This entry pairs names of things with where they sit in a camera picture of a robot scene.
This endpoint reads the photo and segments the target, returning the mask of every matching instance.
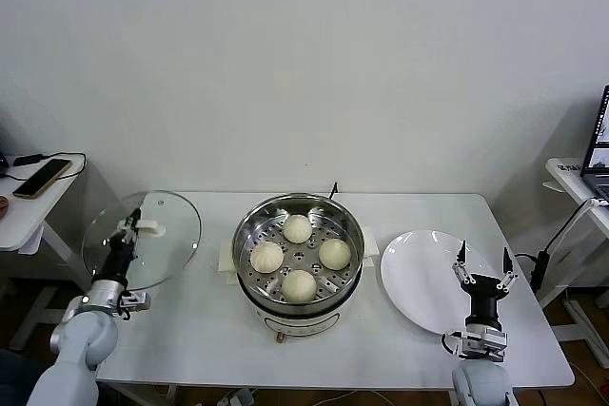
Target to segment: electric steamer pot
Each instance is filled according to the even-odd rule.
[[[289,242],[283,235],[288,216],[307,216],[313,225],[304,243]],[[326,240],[340,239],[349,245],[351,262],[343,270],[322,265],[319,249]],[[276,242],[284,251],[282,266],[272,273],[258,273],[250,255],[260,242]],[[338,321],[362,274],[363,233],[355,218],[342,205],[322,196],[287,194],[258,204],[239,223],[232,241],[232,259],[239,284],[256,314],[279,335],[307,336]],[[285,300],[281,285],[292,270],[309,272],[317,282],[317,295],[305,303]]]

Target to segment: glass lid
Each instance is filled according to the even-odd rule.
[[[173,192],[129,195],[107,208],[89,225],[83,239],[85,267],[99,272],[110,252],[109,239],[137,208],[135,259],[127,271],[128,290],[142,290],[171,278],[188,264],[199,246],[201,217],[194,205]]]

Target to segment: white wall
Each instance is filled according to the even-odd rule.
[[[609,82],[606,0],[0,0],[0,12],[2,145],[87,152],[77,204],[56,216],[74,233],[136,189],[338,180],[481,193],[520,239],[571,208],[540,189],[543,165],[583,152]],[[524,239],[517,250],[538,247]]]

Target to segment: white plate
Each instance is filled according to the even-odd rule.
[[[407,318],[441,335],[460,329],[469,316],[469,296],[461,289],[452,265],[462,240],[435,230],[406,232],[391,242],[381,258],[387,295]],[[470,273],[496,277],[493,268],[469,243]]]

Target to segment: laptop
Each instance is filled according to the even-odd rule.
[[[594,135],[581,166],[581,178],[597,196],[609,202],[609,118],[605,117],[608,103],[609,86],[606,86]]]

